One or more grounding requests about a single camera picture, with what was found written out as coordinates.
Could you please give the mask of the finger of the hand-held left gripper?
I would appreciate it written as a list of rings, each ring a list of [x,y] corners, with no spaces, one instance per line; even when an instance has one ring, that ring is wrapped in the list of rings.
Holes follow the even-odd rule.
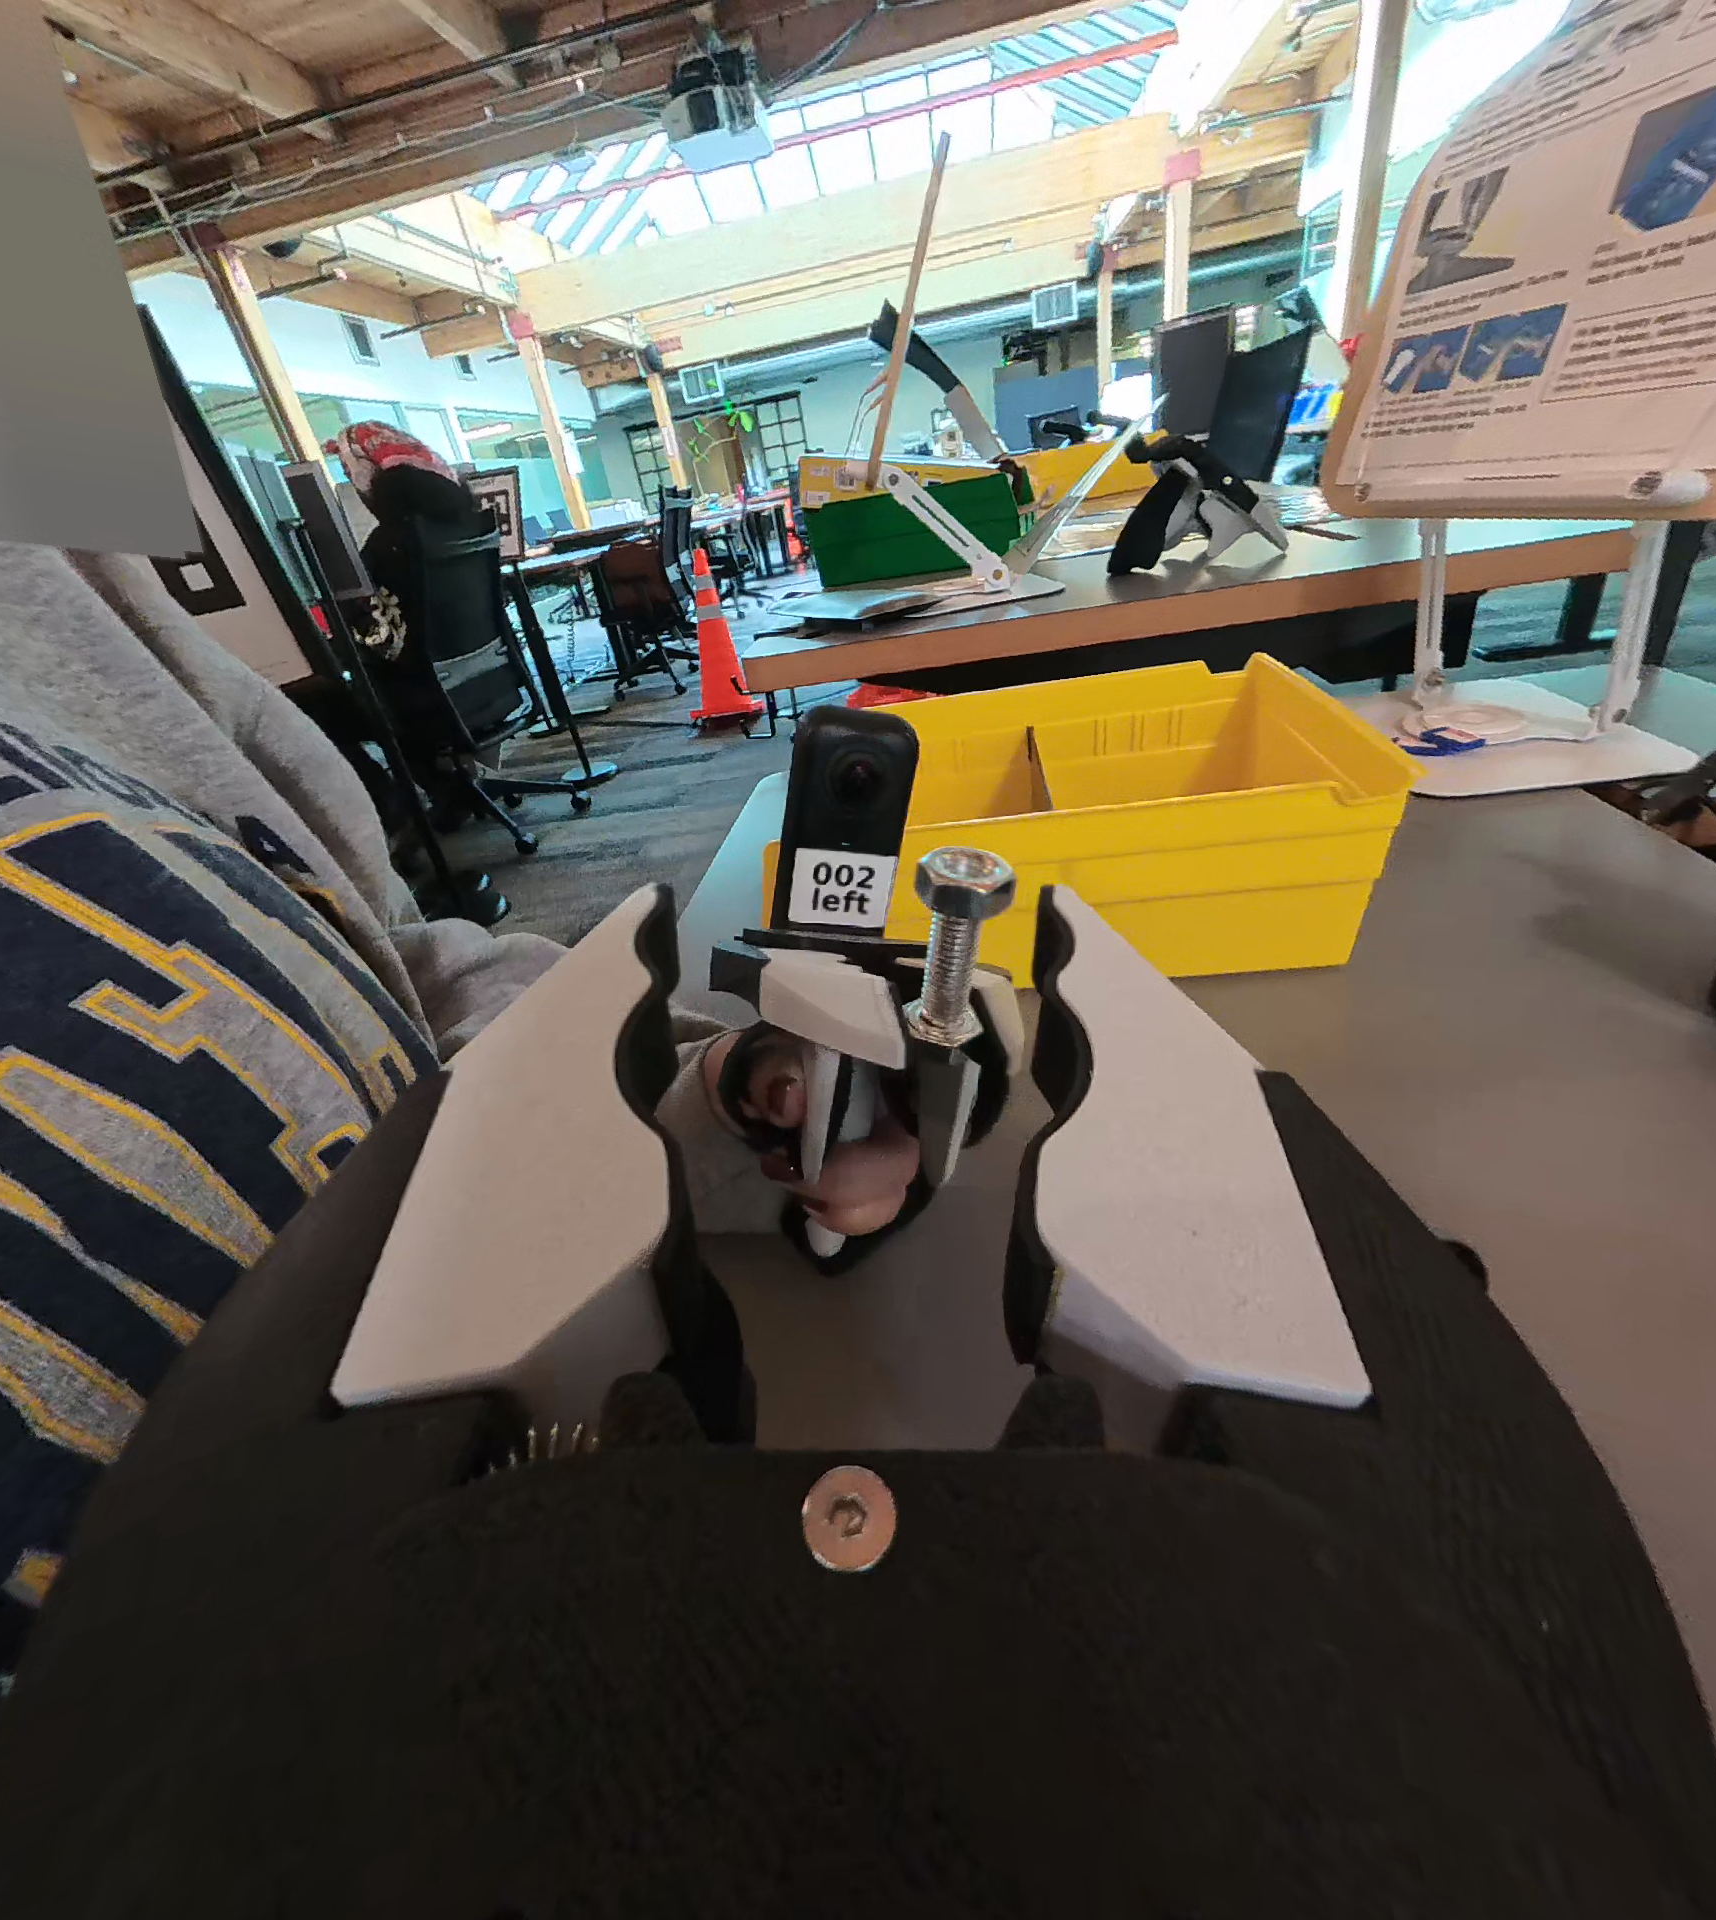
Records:
[[[764,951],[754,1018],[829,1057],[904,1071],[904,1018],[895,979],[839,951]]]
[[[949,1188],[957,1154],[979,1147],[1005,1112],[1005,1044],[923,1044],[915,1037],[915,1112],[919,1112],[919,1178]]]

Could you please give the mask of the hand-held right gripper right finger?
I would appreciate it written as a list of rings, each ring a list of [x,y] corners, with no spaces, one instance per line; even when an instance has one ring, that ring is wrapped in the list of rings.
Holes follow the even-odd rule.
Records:
[[[1183,1390],[1367,1409],[1260,1063],[1072,887],[1036,901],[1050,1124],[1017,1173],[1005,1347],[1160,1442]]]

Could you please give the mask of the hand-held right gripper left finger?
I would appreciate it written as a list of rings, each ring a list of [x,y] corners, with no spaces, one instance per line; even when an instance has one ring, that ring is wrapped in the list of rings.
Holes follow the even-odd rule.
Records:
[[[677,1374],[704,1439],[754,1439],[739,1318],[704,1262],[677,1084],[677,893],[643,887],[444,1071],[335,1403],[487,1393],[541,1439]]]

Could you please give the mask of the silver hex bolt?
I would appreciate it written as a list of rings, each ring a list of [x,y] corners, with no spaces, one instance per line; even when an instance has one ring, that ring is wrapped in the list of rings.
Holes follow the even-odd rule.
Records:
[[[1017,865],[977,842],[939,842],[919,859],[923,926],[923,979],[919,999],[957,1006],[977,999],[979,926],[1017,905]]]

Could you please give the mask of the yellow plastic bin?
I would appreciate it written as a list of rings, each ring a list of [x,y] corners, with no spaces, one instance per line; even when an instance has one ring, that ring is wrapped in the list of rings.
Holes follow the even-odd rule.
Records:
[[[923,938],[915,865],[979,842],[1017,865],[1017,905],[979,961],[1031,988],[1036,901],[1072,887],[1160,971],[1349,966],[1416,757],[1325,690],[1252,656],[1095,678],[935,693],[887,938]]]

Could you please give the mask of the person's left hand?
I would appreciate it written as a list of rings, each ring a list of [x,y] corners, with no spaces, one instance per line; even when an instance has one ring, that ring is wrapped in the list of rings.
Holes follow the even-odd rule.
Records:
[[[798,1165],[792,1139],[801,1133],[807,1103],[798,1037],[717,1037],[704,1048],[704,1088],[717,1124],[739,1139],[764,1157],[764,1178],[786,1188],[822,1235],[862,1239],[904,1213],[919,1139],[895,1103],[873,1112],[873,1139],[839,1139],[816,1178]]]

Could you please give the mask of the orange traffic cone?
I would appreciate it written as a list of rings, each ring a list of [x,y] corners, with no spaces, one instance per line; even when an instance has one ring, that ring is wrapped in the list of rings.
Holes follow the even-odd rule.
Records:
[[[694,644],[704,644],[704,704],[688,709],[688,720],[704,738],[717,738],[717,732],[739,732],[739,738],[769,732],[778,738],[769,704],[752,693],[752,678],[739,678],[739,656],[735,656],[706,553],[694,553]]]

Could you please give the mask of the green plastic bin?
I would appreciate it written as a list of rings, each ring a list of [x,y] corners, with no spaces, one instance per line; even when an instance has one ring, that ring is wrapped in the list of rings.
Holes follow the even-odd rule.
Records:
[[[1005,560],[1036,524],[1036,484],[1017,458],[1000,466],[880,466],[798,458],[801,547],[822,595],[969,577],[977,560]]]

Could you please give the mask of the black office chair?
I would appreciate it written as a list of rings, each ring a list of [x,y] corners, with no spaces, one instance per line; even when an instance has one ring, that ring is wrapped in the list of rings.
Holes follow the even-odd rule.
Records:
[[[385,693],[407,770],[420,777],[444,829],[476,814],[496,823],[520,859],[528,859],[541,829],[526,823],[526,801],[565,795],[574,814],[584,814],[595,793],[611,780],[620,760],[584,757],[551,656],[526,644],[526,625],[507,602],[507,547],[487,508],[476,538],[412,524],[407,577],[428,623],[428,674]],[[559,777],[496,770],[496,747],[526,738],[565,738],[574,760]]]

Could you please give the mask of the idle black white gripper device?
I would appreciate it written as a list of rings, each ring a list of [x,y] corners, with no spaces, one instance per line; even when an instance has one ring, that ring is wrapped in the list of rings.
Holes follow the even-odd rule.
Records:
[[[1207,538],[1207,564],[1222,564],[1236,538],[1265,538],[1289,553],[1282,506],[1233,480],[1225,458],[1214,458],[1190,437],[1121,437],[1121,466],[1150,471],[1150,491],[1130,506],[1108,577],[1160,575],[1169,547]]]

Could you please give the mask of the long wooden desk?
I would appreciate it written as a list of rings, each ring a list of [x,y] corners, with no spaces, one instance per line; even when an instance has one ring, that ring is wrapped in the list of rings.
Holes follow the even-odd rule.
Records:
[[[1630,575],[1633,538],[1657,521],[1457,521],[1443,531],[1443,595],[1556,589],[1585,575]],[[880,623],[860,633],[764,633],[739,644],[739,690],[829,690],[829,678],[915,678],[935,665],[979,665],[1019,656],[1081,656],[1108,637],[1225,633],[1252,623],[1410,608],[1425,595],[1425,538],[1410,521],[1341,521],[1289,531],[1289,553],[1236,538],[1222,564],[1179,560],[1160,575],[1100,575],[1100,553],[1050,560],[1040,602],[939,608],[919,623]]]

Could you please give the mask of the black computer monitor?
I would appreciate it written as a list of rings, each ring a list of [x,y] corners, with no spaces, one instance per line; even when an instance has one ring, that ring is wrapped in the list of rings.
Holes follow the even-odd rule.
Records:
[[[1303,370],[1320,330],[1233,345],[1233,307],[1162,320],[1150,334],[1150,437],[1207,441],[1236,484],[1265,484],[1303,403]]]

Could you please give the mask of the white board with black marker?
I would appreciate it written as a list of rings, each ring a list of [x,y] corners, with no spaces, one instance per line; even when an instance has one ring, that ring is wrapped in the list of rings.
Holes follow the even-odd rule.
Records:
[[[300,690],[327,665],[313,608],[291,595],[231,458],[199,414],[190,383],[171,358],[162,330],[133,307],[156,396],[171,407],[182,491],[199,508],[199,547],[178,560],[150,560],[162,595],[212,633],[231,663],[246,663],[275,690]]]

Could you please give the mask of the ceiling projector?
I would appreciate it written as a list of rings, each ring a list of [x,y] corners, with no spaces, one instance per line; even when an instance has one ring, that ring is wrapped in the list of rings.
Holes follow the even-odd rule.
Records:
[[[663,134],[694,179],[778,156],[769,111],[754,96],[754,58],[679,58],[667,77]]]

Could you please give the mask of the instruction board on white stand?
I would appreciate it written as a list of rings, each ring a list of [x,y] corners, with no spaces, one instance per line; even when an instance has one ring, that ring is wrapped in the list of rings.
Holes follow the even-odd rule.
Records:
[[[1416,524],[1416,665],[1367,693],[1425,795],[1681,777],[1633,732],[1669,524],[1716,521],[1716,0],[1569,9],[1406,205],[1320,491]],[[1594,709],[1443,674],[1452,524],[1630,521]]]

